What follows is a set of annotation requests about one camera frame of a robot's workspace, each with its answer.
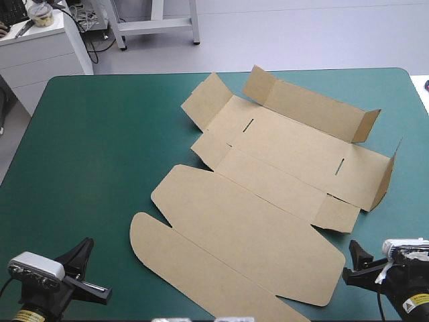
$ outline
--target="black cable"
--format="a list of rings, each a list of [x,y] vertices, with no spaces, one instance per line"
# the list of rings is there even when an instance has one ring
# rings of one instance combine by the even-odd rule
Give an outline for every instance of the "black cable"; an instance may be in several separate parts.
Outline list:
[[[105,49],[100,49],[100,50],[95,50],[95,51],[89,51],[89,52],[105,52],[106,50],[108,50],[111,46],[113,46],[113,44],[116,42],[116,39],[115,40],[113,40],[112,42],[111,42],[111,44],[110,45],[108,45]]]
[[[377,288],[377,302],[378,302],[378,309],[380,310],[381,322],[386,322],[386,319],[384,317],[384,312],[383,312],[383,305],[381,304],[381,285],[379,285]]]
[[[3,295],[3,292],[5,291],[5,289],[7,288],[7,285],[9,285],[9,283],[13,280],[13,278],[11,277],[9,280],[6,281],[6,283],[3,285],[3,287],[0,290],[0,297],[1,295]]]
[[[65,11],[65,10],[63,10],[63,9],[61,9],[61,8],[59,8],[59,7],[54,7],[54,9],[58,9],[58,10],[60,10],[62,13],[65,13],[67,16],[69,16],[72,20],[73,20],[73,22],[74,22],[74,24],[76,24],[76,27],[78,28],[78,30],[82,33],[82,34],[84,34],[85,33],[85,30],[83,29],[83,27],[73,18],[73,16],[72,15],[70,15],[67,11]],[[89,56],[89,58],[91,59],[91,62],[93,62],[94,64],[98,64],[99,63],[99,55],[97,55],[97,51],[95,50],[95,47],[94,47],[94,44],[93,44],[93,42],[91,41],[91,40],[89,40],[89,43],[91,44],[91,47],[93,47],[93,50],[91,51],[91,53],[93,53],[93,54],[95,54],[95,58],[96,58],[96,60],[94,60],[92,57],[91,57],[91,55],[89,54],[90,53],[90,51],[88,50],[88,47],[86,46],[86,42],[84,41],[83,42],[83,44],[84,44],[84,46],[85,46],[85,49],[86,49],[86,52],[88,53],[88,56]]]

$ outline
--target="cardboard slot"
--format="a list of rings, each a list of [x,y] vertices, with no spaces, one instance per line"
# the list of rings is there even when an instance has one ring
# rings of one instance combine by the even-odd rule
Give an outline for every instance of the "cardboard slot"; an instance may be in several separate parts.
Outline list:
[[[344,158],[342,158],[342,159],[341,159],[340,164],[338,165],[338,168],[337,168],[337,170],[335,171],[335,175],[337,175],[337,174],[338,174],[338,172],[340,171],[341,166],[343,165],[343,162],[344,162]]]
[[[243,130],[243,133],[246,132],[246,129],[252,124],[253,120],[254,119],[251,119],[250,122],[249,122],[249,124],[246,125],[246,127]]]

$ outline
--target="white desk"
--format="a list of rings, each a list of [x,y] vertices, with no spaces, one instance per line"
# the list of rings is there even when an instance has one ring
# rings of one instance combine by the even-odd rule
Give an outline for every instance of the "white desk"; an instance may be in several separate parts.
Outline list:
[[[429,80],[429,75],[411,76],[411,81],[413,82],[423,105],[429,113],[429,92],[424,88],[424,84],[427,80]]]
[[[0,75],[33,115],[51,78],[90,75],[93,66],[74,22],[61,11],[54,10],[51,26],[33,26],[15,39],[25,23],[13,25],[9,34],[0,39]]]

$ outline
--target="black camera body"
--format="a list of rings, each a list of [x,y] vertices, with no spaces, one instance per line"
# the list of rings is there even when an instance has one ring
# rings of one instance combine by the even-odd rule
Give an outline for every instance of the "black camera body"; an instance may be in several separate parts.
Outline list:
[[[106,305],[112,290],[85,282],[94,240],[85,238],[75,248],[50,260],[24,252],[9,262],[9,273],[22,282],[23,305],[13,321],[59,322],[71,300]]]

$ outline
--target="cardboard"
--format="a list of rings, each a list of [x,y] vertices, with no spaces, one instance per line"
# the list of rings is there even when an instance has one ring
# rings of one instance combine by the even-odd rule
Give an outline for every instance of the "cardboard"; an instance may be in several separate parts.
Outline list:
[[[345,258],[301,218],[216,172],[183,165],[151,199],[178,233],[268,291],[328,304]]]
[[[130,240],[143,264],[215,317],[309,322],[274,294],[146,213],[134,216]]]
[[[381,111],[362,111],[276,79],[258,66],[253,67],[243,93],[268,109],[347,142],[364,142]]]
[[[253,163],[258,163],[257,169],[241,168],[247,173],[248,180],[239,184],[299,217],[303,213],[309,219],[319,215],[317,221],[310,220],[313,225],[323,222],[324,228],[350,232],[354,224],[350,217],[356,219],[359,209],[372,210],[389,184],[385,173],[391,172],[394,158],[350,143],[366,139],[380,110],[364,112],[278,80],[258,67],[252,70],[243,91],[266,108],[231,95],[216,74],[211,74],[194,90],[182,108],[195,122],[198,122],[195,115],[201,112],[201,101],[230,98],[223,108],[217,105],[216,112],[211,113],[204,124],[199,123],[204,134],[192,149],[215,172],[224,163],[223,173],[231,180],[238,180],[235,177],[239,169],[235,167],[234,171],[228,171],[224,159],[229,154],[237,155],[235,150],[238,150],[242,152],[241,159],[254,158]],[[229,166],[249,164],[247,160],[238,159],[236,157],[234,162],[229,162]],[[267,176],[288,177],[288,182],[294,178],[310,187],[300,185],[297,191],[297,184],[288,188],[280,180],[267,179]],[[297,194],[308,194],[310,188],[314,189],[312,200],[319,200],[320,214],[314,208],[309,214],[307,208],[298,205],[299,209],[296,209],[297,205],[275,201],[293,200]],[[325,198],[333,196],[339,200],[331,219],[326,217],[329,214],[324,212],[326,208],[322,209],[317,197],[320,191]],[[344,211],[348,213],[345,215],[347,225],[339,228],[336,222],[338,214]]]
[[[306,321],[275,296],[325,306],[345,263],[312,225],[350,233],[360,209],[382,200],[395,156],[353,143],[366,140],[380,110],[258,67],[243,91],[257,103],[211,74],[184,102],[203,132],[192,150],[213,172],[175,166],[151,195],[172,228],[137,214],[131,244],[215,316]]]

